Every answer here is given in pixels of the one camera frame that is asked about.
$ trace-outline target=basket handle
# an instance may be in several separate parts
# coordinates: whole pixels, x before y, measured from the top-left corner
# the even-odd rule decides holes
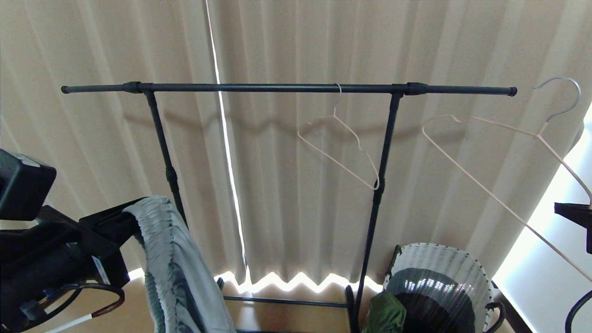
[[[487,331],[485,331],[485,333],[493,333],[501,327],[501,324],[503,324],[504,320],[506,319],[506,309],[501,302],[491,302],[488,305],[485,305],[485,308],[488,310],[498,308],[500,310],[500,316],[497,318],[496,323],[489,327]]]

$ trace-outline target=white hanger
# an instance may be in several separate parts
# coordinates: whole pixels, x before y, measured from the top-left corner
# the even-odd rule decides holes
[[[332,118],[337,120],[341,125],[345,126],[345,128],[348,129],[348,131],[351,132],[351,134],[353,134],[356,137],[356,140],[358,141],[358,148],[360,149],[360,151],[362,151],[364,154],[366,154],[366,157],[368,158],[368,160],[370,161],[370,164],[372,165],[372,169],[374,169],[374,173],[376,174],[376,186],[370,185],[368,184],[366,181],[364,181],[362,179],[362,177],[356,175],[353,171],[351,171],[350,169],[346,168],[343,164],[341,164],[340,162],[338,162],[336,159],[334,159],[333,157],[329,156],[329,154],[323,152],[321,149],[317,148],[315,145],[313,145],[312,143],[310,143],[307,139],[303,138],[300,135],[300,127],[298,126],[298,129],[296,130],[296,134],[298,135],[298,137],[300,139],[302,139],[302,141],[306,142],[309,146],[311,146],[312,148],[316,149],[316,151],[320,152],[321,154],[327,156],[329,159],[331,159],[331,161],[337,163],[340,167],[342,167],[345,171],[349,172],[350,174],[352,174],[354,177],[356,177],[359,181],[361,181],[362,183],[364,183],[364,185],[368,186],[369,188],[373,189],[373,190],[377,190],[378,187],[380,186],[380,180],[378,179],[378,170],[376,169],[376,166],[374,165],[374,162],[372,162],[372,159],[370,158],[370,155],[362,149],[362,144],[360,143],[360,138],[358,137],[358,135],[351,129],[349,128],[348,125],[346,125],[341,119],[339,119],[336,115],[337,113],[337,105],[339,105],[339,101],[341,100],[341,86],[339,84],[336,84],[339,87],[339,96],[337,98],[337,101],[335,102],[335,105],[333,106],[333,115],[331,116],[321,116],[321,117],[315,117],[313,118],[311,121],[307,121],[306,123],[309,125],[312,125],[314,123],[315,120],[317,119],[323,119],[323,118]]]
[[[584,191],[588,194],[588,197],[590,198],[590,205],[589,208],[592,209],[592,193],[590,192],[590,189],[584,184],[584,182],[582,181],[582,179],[575,174],[575,172],[570,168],[569,165],[567,165],[563,159],[559,156],[559,154],[557,154],[557,152],[555,152],[555,150],[553,150],[553,148],[551,148],[551,146],[547,143],[547,141],[545,141],[542,137],[543,131],[545,130],[545,128],[547,127],[547,125],[549,124],[549,121],[562,113],[566,113],[568,111],[570,111],[571,109],[573,109],[578,102],[580,101],[581,98],[581,89],[580,89],[580,85],[578,84],[578,82],[576,82],[575,80],[573,80],[572,78],[566,77],[566,76],[556,76],[554,78],[550,78],[547,81],[543,82],[542,84],[533,87],[533,89],[538,89],[543,87],[544,85],[546,85],[547,83],[556,80],[556,79],[565,79],[570,81],[571,83],[573,83],[575,85],[575,87],[578,89],[578,97],[575,99],[574,103],[567,109],[565,109],[564,111],[560,111],[557,113],[552,114],[551,116],[549,116],[547,118],[547,120],[545,121],[545,123],[543,124],[543,126],[540,128],[540,130],[537,133],[532,133],[532,132],[528,132],[522,129],[518,129],[516,127],[513,126],[508,126],[502,123],[498,123],[496,121],[492,121],[489,119],[485,119],[485,118],[481,118],[481,117],[469,117],[465,120],[458,120],[458,118],[456,118],[455,116],[451,115],[451,114],[446,114],[446,115],[442,115],[442,116],[436,116],[436,117],[432,117],[430,119],[428,119],[427,121],[425,121],[422,124],[422,133],[423,135],[434,145],[436,146],[436,148],[438,148],[439,151],[441,151],[452,163],[454,163],[454,165],[456,165],[460,170],[462,170],[462,172],[464,172],[465,175],[469,176],[470,179],[472,179],[477,185],[479,185],[479,187],[481,187],[485,192],[487,192],[487,194],[489,194],[495,201],[497,201],[500,205],[502,205],[502,207],[504,207],[508,212],[510,212],[510,214],[512,214],[516,219],[518,219],[518,221],[520,221],[520,223],[522,223],[526,228],[528,228],[530,231],[532,231],[538,238],[541,239],[541,241],[543,241],[544,243],[546,243],[551,249],[553,249],[553,251],[555,251],[557,254],[559,254],[565,261],[567,261],[570,265],[572,265],[576,270],[578,270],[584,277],[586,277],[588,280],[590,280],[592,282],[592,277],[590,277],[590,275],[588,275],[584,270],[582,270],[578,265],[576,265],[573,261],[571,261],[566,255],[564,255],[558,248],[556,248],[555,246],[553,246],[553,244],[551,244],[549,241],[547,241],[541,234],[539,234],[536,230],[534,230],[531,226],[528,225],[528,223],[526,223],[526,221],[521,218],[520,216],[518,216],[518,214],[516,214],[512,209],[510,209],[505,203],[503,203],[498,197],[496,197],[490,190],[488,190],[485,186],[483,186],[483,184],[481,184],[478,180],[475,179],[475,177],[473,177],[467,170],[465,170],[465,168],[463,168],[460,164],[458,164],[458,162],[456,162],[450,155],[448,155],[430,136],[428,136],[426,134],[426,124],[438,119],[438,118],[452,118],[452,120],[454,120],[455,122],[462,124],[462,123],[466,123],[468,122],[470,119],[474,119],[474,120],[479,120],[479,121],[483,121],[485,123],[488,124],[492,124],[492,125],[496,125],[496,126],[500,126],[506,129],[510,129],[519,133],[523,133],[529,136],[534,137],[536,140],[540,141],[543,143],[543,145],[551,152],[551,154],[553,154],[553,156],[559,160],[559,162],[561,164],[563,164],[563,166],[570,172],[570,174],[575,178],[575,180],[577,180],[577,182],[582,186],[582,188],[584,189]]]

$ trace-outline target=white wall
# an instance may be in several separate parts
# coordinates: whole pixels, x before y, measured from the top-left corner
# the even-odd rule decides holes
[[[588,110],[584,124],[581,139],[565,161],[590,187],[592,108]],[[585,230],[554,214],[553,202],[589,202],[585,192],[563,166],[551,181],[529,224],[592,275],[592,255],[585,251]],[[522,232],[493,279],[530,328],[540,333],[563,332],[565,317],[573,304],[592,289],[592,283],[529,230]],[[592,332],[592,302],[580,309],[572,328],[574,333]]]

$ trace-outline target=light blue garment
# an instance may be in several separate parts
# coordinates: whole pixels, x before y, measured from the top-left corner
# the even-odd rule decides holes
[[[124,210],[140,225],[146,292],[155,333],[236,332],[222,292],[179,212],[153,196]]]

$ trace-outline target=curtain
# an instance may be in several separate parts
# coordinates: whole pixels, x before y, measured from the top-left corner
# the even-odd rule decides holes
[[[592,92],[592,4],[585,1],[2,1],[2,147],[58,169],[49,202],[79,218],[133,198],[170,197],[144,96],[62,95],[62,85],[127,81],[516,86],[515,97],[421,95],[401,100],[368,275],[382,279],[397,244],[464,249],[489,275],[522,227],[420,133],[438,114],[481,116],[537,130],[567,153]],[[211,270],[258,281],[302,271],[357,281],[389,96],[374,94],[156,93],[189,230]],[[234,209],[221,106],[239,211]],[[427,131],[477,179],[528,217],[558,163],[532,139],[482,124]],[[126,262],[141,264],[133,249]]]

